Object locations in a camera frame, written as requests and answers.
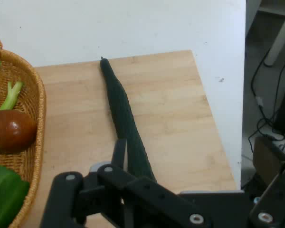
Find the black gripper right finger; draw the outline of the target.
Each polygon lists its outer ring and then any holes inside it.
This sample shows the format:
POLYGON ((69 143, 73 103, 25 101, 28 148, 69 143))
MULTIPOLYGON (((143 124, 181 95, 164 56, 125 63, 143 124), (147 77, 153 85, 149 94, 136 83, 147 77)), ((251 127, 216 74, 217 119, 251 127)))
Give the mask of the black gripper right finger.
POLYGON ((285 165, 252 208, 249 220, 254 228, 285 228, 285 165))

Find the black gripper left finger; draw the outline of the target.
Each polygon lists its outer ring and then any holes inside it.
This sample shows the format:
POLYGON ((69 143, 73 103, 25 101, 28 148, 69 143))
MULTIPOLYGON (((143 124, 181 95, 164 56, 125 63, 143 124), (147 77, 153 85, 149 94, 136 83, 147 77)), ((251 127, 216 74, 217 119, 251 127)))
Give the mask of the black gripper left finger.
POLYGON ((117 140, 111 162, 86 176, 63 172, 52 182, 42 228, 83 228, 101 214, 117 228, 208 228, 210 216, 148 178, 124 170, 127 142, 117 140))

